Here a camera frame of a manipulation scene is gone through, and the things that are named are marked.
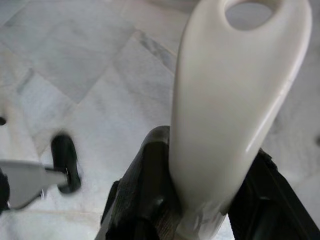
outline caster wheel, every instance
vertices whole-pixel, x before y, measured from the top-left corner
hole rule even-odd
[[[51,142],[53,167],[65,169],[68,176],[67,185],[59,185],[62,194],[72,194],[81,187],[81,179],[77,168],[77,154],[75,145],[70,136],[59,134]]]

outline marble floor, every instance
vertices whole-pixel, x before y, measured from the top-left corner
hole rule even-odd
[[[76,194],[52,188],[1,215],[1,240],[95,238],[113,181],[149,130],[170,124],[180,38],[197,2],[0,0],[0,159],[50,165],[50,140],[66,131],[82,176]],[[310,3],[310,46],[263,148],[320,228],[320,2]],[[263,21],[257,11],[228,16],[250,27],[243,16]],[[233,239],[228,219],[215,239]]]

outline black wheel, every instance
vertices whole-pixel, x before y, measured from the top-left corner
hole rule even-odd
[[[53,167],[65,169],[68,176],[67,185],[59,185],[63,194],[71,194],[81,187],[81,179],[77,168],[77,153],[71,137],[65,133],[55,136],[51,142]]]

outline floor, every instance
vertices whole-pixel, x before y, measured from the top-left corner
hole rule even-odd
[[[0,0],[0,159],[50,165],[50,140],[67,131],[82,175],[74,195],[52,188],[3,214],[0,239],[95,238],[111,184],[149,130],[170,124],[180,37],[196,2]],[[320,3],[310,3],[307,56],[263,148],[320,227]],[[215,239],[233,239],[228,219]]]

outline white plastic handle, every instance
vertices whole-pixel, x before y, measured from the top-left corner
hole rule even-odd
[[[242,2],[273,11],[234,29],[225,12]],[[211,239],[296,78],[311,34],[307,0],[202,0],[178,55],[170,174],[184,217],[178,233]]]

